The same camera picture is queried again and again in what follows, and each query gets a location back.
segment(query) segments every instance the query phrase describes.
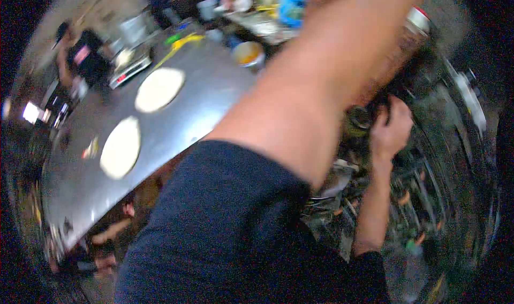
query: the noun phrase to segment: forearm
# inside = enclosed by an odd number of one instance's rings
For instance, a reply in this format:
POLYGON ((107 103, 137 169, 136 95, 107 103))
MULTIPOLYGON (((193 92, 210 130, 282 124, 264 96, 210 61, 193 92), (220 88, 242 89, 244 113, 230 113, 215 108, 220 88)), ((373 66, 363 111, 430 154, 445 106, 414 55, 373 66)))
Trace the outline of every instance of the forearm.
POLYGON ((59 60, 59 79, 65 87, 73 85, 73 76, 69 72, 68 64, 62 59, 59 60))
POLYGON ((338 0, 320 9, 207 138, 251 148, 320 187, 341 115, 418 1, 338 0))
POLYGON ((371 185, 362 197, 355 230, 354 255, 379 252, 386 237, 389 221, 391 162, 373 166, 371 185))

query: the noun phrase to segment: person in background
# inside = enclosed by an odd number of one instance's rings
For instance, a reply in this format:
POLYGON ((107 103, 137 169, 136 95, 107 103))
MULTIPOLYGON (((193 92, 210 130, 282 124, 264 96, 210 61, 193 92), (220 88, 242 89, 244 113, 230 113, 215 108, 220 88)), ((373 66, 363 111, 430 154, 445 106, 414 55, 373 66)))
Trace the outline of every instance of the person in background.
POLYGON ((90 29, 84 30, 80 36, 75 35, 69 20, 64 21, 57 29, 55 44, 59 47, 57 64, 61 83, 72 87, 74 74, 78 74, 90 88, 96 89, 102 95, 103 102, 106 103, 110 93, 108 74, 111 64, 103 55, 112 57, 108 45, 90 29))
POLYGON ((152 16, 163 30, 190 15, 191 0, 148 0, 152 16))

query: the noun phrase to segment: light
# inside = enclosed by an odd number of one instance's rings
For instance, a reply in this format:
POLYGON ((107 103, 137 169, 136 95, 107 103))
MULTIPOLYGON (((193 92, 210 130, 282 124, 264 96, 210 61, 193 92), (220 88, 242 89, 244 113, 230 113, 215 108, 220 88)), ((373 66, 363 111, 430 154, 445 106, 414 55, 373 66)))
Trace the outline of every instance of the light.
POLYGON ((11 112, 11 98, 6 98, 2 106, 2 119, 7 119, 11 112))
POLYGON ((43 114, 43 111, 32 102, 28 102, 23 110, 23 118, 32 124, 34 124, 40 116, 43 116, 43 114))

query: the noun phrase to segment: hand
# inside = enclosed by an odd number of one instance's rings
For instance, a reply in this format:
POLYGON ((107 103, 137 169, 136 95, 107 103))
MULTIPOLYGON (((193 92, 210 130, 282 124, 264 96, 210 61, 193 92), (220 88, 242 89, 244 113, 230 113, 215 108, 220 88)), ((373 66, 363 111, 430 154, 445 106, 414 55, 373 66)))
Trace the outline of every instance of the hand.
POLYGON ((386 125, 387 110, 381 107, 377 121, 371 129, 371 155, 374 166, 386 164, 392 167, 391 160, 407 145, 414 124, 411 110, 405 102, 392 95, 389 102, 389 125, 386 125))

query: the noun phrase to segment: metal container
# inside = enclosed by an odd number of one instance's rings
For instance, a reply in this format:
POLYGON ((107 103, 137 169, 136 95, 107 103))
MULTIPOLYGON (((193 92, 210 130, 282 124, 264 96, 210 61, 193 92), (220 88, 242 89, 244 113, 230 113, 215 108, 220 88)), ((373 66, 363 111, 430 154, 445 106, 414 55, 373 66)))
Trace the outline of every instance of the metal container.
POLYGON ((374 71, 366 86, 371 90, 368 91, 370 95, 374 95, 393 79, 396 72, 427 41, 429 32, 430 20, 427 15, 421 9, 413 7, 407 16, 395 48, 382 59, 382 63, 374 71))
POLYGON ((146 28, 145 16, 146 13, 143 12, 136 17, 132 17, 120 23, 120 31, 126 45, 136 47, 145 42, 145 40, 150 36, 146 28))

